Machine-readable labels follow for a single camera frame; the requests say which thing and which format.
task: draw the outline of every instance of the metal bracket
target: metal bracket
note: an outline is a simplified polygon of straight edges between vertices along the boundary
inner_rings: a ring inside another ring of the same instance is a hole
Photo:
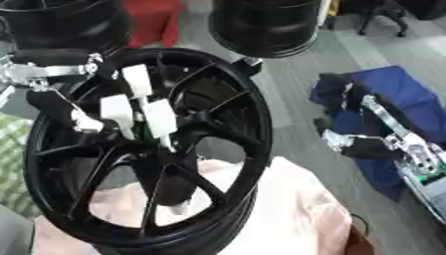
[[[262,71],[263,60],[253,57],[244,57],[232,65],[247,77],[253,77]]]

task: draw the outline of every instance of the red object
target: red object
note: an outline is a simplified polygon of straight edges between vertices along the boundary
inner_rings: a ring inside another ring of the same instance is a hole
[[[124,0],[124,6],[132,17],[130,47],[159,41],[164,47],[175,44],[178,16],[183,10],[181,0]]]

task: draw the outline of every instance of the office chair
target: office chair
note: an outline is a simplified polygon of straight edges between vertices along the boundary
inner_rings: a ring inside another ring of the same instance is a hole
[[[402,19],[406,15],[406,11],[393,0],[347,0],[340,1],[339,15],[343,14],[359,14],[364,20],[357,32],[364,36],[370,21],[375,16],[383,16],[394,21],[399,27],[400,31],[396,34],[398,37],[405,37],[406,31],[409,28],[407,23]],[[327,19],[327,26],[330,30],[335,28],[335,17]]]

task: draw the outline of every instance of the gray sleeve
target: gray sleeve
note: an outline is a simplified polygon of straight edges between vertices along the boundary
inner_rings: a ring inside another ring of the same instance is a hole
[[[30,254],[33,232],[31,221],[0,205],[0,255]]]

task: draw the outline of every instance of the green patterned cloth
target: green patterned cloth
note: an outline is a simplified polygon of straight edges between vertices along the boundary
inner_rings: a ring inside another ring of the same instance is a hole
[[[27,218],[40,214],[22,173],[22,154],[31,123],[0,114],[0,204]]]

